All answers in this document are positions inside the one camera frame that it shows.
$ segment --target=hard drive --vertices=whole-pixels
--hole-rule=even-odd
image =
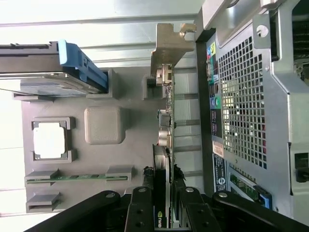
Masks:
[[[0,89],[54,97],[107,93],[107,73],[73,43],[0,45]]]

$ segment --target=perforated metal panel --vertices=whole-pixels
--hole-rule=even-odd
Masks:
[[[249,37],[219,59],[224,149],[267,169],[262,55]]]

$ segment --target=screw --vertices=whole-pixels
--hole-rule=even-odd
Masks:
[[[112,198],[112,197],[114,197],[114,196],[115,196],[115,194],[110,193],[110,194],[107,194],[105,197],[107,197],[107,198]]]
[[[225,192],[220,192],[219,197],[225,198],[227,197],[227,194]]]
[[[185,189],[187,192],[194,192],[194,189],[193,188],[186,188]]]

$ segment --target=pcie slot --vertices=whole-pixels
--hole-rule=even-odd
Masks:
[[[242,197],[254,201],[265,208],[272,209],[272,196],[256,183],[229,168],[229,184]]]

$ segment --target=blue latch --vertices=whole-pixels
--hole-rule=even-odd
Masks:
[[[88,79],[101,85],[108,91],[108,77],[100,70],[81,49],[65,40],[58,41],[60,65],[74,67],[79,70],[79,78],[87,82]]]

